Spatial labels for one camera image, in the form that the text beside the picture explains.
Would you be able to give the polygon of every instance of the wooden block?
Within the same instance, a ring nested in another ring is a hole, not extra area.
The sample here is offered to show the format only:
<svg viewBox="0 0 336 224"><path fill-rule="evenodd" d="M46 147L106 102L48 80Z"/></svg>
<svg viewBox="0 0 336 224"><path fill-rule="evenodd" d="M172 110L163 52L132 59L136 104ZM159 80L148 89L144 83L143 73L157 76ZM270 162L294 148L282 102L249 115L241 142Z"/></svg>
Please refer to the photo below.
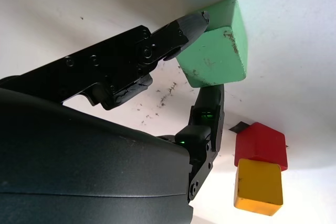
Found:
<svg viewBox="0 0 336 224"><path fill-rule="evenodd" d="M208 11L209 26L177 60L194 88L240 81L246 77L247 37L237 0L224 0Z"/></svg>
<svg viewBox="0 0 336 224"><path fill-rule="evenodd" d="M280 166L242 158L236 174L235 207L272 216L282 204Z"/></svg>
<svg viewBox="0 0 336 224"><path fill-rule="evenodd" d="M235 166L241 158L278 164L287 170L285 135L261 123L254 123L236 136Z"/></svg>

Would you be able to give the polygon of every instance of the red wooden block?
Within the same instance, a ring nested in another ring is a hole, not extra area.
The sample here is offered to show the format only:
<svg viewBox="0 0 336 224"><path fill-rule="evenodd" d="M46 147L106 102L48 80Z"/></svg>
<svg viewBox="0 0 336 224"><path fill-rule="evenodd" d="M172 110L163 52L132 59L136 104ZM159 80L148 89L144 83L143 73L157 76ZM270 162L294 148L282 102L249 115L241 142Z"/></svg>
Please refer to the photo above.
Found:
<svg viewBox="0 0 336 224"><path fill-rule="evenodd" d="M241 158L278 164L287 170L285 135L261 123L254 123L236 137L235 166Z"/></svg>

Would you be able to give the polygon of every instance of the yellow block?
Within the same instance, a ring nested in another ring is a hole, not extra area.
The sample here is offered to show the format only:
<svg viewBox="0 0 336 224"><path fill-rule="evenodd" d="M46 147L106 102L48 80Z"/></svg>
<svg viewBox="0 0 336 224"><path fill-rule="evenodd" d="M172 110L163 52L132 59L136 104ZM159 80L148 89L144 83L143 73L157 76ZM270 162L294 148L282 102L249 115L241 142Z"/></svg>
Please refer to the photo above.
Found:
<svg viewBox="0 0 336 224"><path fill-rule="evenodd" d="M235 207L272 216L282 204L280 166L240 159L236 175Z"/></svg>

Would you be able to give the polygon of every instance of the green light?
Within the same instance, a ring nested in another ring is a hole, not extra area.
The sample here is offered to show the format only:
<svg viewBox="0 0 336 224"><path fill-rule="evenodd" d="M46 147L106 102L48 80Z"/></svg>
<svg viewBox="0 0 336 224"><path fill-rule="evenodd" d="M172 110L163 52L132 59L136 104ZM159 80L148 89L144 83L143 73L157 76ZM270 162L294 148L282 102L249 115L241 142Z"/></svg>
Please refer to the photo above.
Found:
<svg viewBox="0 0 336 224"><path fill-rule="evenodd" d="M210 118L213 118L214 115L202 115L202 118L203 119L210 119Z"/></svg>

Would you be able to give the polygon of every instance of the green wooden block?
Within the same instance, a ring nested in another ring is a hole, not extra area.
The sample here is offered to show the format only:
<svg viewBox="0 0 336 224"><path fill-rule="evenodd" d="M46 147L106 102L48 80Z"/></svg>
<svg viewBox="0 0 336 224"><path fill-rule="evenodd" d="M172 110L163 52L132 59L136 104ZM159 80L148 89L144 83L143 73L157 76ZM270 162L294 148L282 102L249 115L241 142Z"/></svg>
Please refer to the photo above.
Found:
<svg viewBox="0 0 336 224"><path fill-rule="evenodd" d="M244 80L247 36L237 0L224 0L208 11L209 26L177 60L193 88Z"/></svg>

